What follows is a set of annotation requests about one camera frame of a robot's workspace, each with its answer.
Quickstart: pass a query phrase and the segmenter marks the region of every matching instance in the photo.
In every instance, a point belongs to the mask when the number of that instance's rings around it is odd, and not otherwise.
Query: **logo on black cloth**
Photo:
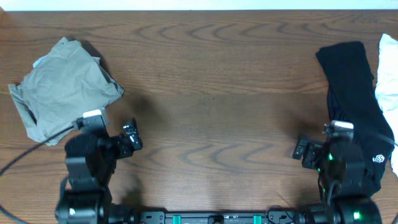
[[[384,156],[382,154],[373,157],[373,162],[383,162]]]

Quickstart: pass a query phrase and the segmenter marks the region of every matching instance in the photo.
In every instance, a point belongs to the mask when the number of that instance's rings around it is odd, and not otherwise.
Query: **gray cloth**
[[[28,137],[41,142],[71,126],[86,111],[100,109],[124,90],[79,41],[60,40],[18,86],[9,85]],[[58,143],[67,133],[49,141]]]

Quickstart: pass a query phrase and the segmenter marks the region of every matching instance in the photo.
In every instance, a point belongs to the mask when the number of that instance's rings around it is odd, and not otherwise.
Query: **green led light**
[[[355,219],[355,220],[358,220],[358,219],[360,219],[360,218],[361,218],[360,212],[354,212],[354,219]]]

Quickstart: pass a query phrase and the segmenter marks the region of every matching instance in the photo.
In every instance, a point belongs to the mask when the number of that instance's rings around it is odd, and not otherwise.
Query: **tabletop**
[[[115,203],[183,210],[266,210],[319,201],[317,172],[291,155],[299,134],[324,140],[328,82],[315,53],[360,40],[377,75],[397,11],[6,12],[0,16],[0,166],[33,146],[7,84],[62,38],[82,42],[126,90],[107,107],[112,135],[135,117],[144,148],[118,161]],[[63,147],[44,146],[0,178],[0,202],[30,223],[55,223]],[[372,199],[397,215],[388,164]],[[1,223],[10,221],[0,217]]]

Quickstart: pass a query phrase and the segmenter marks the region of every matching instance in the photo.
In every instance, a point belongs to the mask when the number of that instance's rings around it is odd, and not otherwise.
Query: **white wall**
[[[5,11],[398,9],[398,0],[0,0],[0,6]]]

